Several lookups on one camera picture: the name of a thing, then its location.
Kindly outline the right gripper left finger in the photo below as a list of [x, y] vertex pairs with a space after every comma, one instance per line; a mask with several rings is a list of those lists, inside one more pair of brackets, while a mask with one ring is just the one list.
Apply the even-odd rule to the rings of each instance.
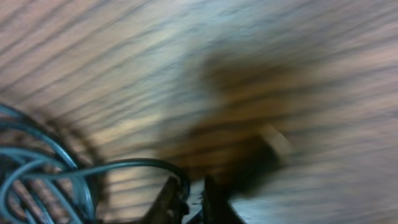
[[169, 177], [148, 212], [138, 224], [181, 224], [189, 213], [183, 190], [175, 177]]

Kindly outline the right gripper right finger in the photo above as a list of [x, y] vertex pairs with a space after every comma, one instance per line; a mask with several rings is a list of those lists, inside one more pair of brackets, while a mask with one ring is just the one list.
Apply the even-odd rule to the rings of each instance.
[[202, 220], [204, 224], [246, 224], [209, 175], [205, 177]]

